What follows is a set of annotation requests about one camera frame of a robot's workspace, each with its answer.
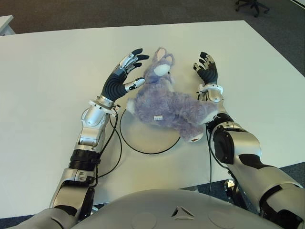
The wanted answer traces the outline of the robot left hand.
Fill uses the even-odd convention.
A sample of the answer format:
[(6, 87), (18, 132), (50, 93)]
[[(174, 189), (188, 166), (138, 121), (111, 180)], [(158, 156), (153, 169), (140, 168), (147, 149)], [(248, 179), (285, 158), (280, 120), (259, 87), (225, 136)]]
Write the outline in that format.
[(142, 48), (136, 49), (127, 54), (114, 68), (106, 80), (101, 92), (101, 96), (115, 102), (117, 99), (126, 95), (145, 83), (143, 77), (137, 78), (129, 83), (124, 83), (128, 74), (135, 68), (141, 67), (140, 61), (149, 59), (149, 55), (141, 54)]

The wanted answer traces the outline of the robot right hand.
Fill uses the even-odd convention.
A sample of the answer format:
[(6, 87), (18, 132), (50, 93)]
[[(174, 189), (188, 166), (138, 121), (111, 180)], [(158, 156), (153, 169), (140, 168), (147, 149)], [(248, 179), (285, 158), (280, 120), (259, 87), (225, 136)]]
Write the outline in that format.
[(199, 64), (194, 63), (193, 69), (203, 80), (204, 84), (217, 83), (218, 72), (215, 61), (212, 56), (206, 52), (200, 53)]

